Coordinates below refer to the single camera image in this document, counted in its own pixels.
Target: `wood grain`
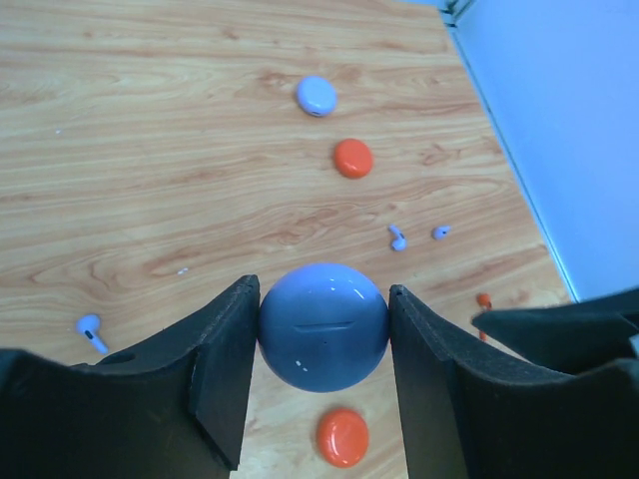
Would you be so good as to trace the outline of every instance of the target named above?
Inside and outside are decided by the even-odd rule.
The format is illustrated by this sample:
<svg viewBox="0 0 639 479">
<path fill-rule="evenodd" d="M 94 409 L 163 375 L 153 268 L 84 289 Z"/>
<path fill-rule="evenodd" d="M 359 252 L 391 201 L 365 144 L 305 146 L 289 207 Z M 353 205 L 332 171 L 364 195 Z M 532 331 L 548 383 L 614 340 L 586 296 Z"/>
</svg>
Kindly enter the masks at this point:
<svg viewBox="0 0 639 479">
<path fill-rule="evenodd" d="M 305 75 L 339 94 L 295 104 Z M 263 291 L 314 261 L 401 282 L 471 330 L 495 307 L 566 300 L 434 9 L 391 0 L 0 0 L 0 345 L 96 361 L 198 309 L 244 273 Z M 366 141 L 352 181 L 330 151 Z M 389 224 L 408 239 L 388 247 Z M 430 238 L 452 225 L 444 241 Z M 368 455 L 314 451 L 332 405 L 362 411 Z M 256 358 L 245 477 L 405 477 L 391 360 L 317 395 Z"/>
</svg>

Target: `red disc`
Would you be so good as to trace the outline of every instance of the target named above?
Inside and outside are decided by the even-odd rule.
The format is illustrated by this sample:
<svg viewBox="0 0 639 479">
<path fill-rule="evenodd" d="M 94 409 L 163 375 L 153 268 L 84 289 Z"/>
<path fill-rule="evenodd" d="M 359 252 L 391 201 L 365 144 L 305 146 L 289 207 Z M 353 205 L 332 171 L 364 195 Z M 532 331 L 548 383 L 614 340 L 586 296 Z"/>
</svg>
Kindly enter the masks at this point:
<svg viewBox="0 0 639 479">
<path fill-rule="evenodd" d="M 319 422 L 318 448 L 333 466 L 352 467 L 368 449 L 368 426 L 355 411 L 335 409 Z"/>
</svg>

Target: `small blue object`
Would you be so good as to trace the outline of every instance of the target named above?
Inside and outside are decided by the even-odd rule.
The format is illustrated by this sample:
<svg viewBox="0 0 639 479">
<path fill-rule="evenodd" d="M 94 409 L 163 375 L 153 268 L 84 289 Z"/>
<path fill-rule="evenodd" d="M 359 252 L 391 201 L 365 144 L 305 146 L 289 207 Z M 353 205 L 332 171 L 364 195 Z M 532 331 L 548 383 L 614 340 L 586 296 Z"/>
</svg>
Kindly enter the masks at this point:
<svg viewBox="0 0 639 479">
<path fill-rule="evenodd" d="M 342 264 L 310 264 L 282 277 L 264 298 L 258 340 L 271 370 L 291 386 L 331 392 L 353 386 L 388 344 L 379 289 Z"/>
<path fill-rule="evenodd" d="M 337 92 L 322 77 L 306 77 L 298 84 L 298 103 L 309 115 L 325 117 L 337 105 Z"/>
<path fill-rule="evenodd" d="M 443 240 L 448 236 L 450 226 L 437 227 L 432 231 L 432 237 L 434 240 Z"/>
<path fill-rule="evenodd" d="M 406 241 L 406 237 L 403 235 L 401 230 L 395 225 L 390 225 L 388 229 L 395 235 L 395 240 L 390 244 L 390 246 L 395 251 L 404 251 L 408 246 L 408 241 Z"/>
</svg>

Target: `wooden surface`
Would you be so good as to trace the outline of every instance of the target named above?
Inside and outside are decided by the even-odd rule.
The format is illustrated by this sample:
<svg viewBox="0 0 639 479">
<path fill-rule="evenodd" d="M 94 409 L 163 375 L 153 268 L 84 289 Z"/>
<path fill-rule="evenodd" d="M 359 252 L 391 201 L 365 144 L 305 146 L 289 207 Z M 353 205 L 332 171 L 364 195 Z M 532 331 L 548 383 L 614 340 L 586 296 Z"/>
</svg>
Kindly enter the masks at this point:
<svg viewBox="0 0 639 479">
<path fill-rule="evenodd" d="M 293 99 L 329 78 L 331 116 Z M 243 273 L 263 293 L 314 261 L 406 284 L 472 330 L 496 307 L 566 300 L 434 9 L 347 0 L 0 0 L 0 345 L 65 363 L 102 316 L 113 351 L 207 303 Z M 352 181 L 330 151 L 375 154 Z M 409 247 L 388 247 L 389 224 Z M 452 225 L 444 241 L 430 238 Z M 313 448 L 332 405 L 359 409 L 352 470 Z M 236 479 L 405 477 L 389 354 L 364 383 L 317 395 L 260 354 Z"/>
</svg>

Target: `blue ball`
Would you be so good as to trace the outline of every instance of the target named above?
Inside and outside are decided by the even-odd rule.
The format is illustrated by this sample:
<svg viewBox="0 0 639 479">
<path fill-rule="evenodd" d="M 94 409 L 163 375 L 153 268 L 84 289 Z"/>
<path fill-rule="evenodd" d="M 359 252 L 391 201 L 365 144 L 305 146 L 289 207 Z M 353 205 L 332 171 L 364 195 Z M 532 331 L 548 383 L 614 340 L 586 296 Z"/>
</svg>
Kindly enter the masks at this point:
<svg viewBox="0 0 639 479">
<path fill-rule="evenodd" d="M 322 77 L 306 77 L 298 84 L 298 103 L 309 115 L 325 117 L 337 105 L 337 92 Z"/>
<path fill-rule="evenodd" d="M 291 386 L 331 392 L 353 386 L 388 344 L 388 308 L 374 283 L 342 264 L 310 264 L 282 277 L 260 309 L 259 342 Z"/>
</svg>

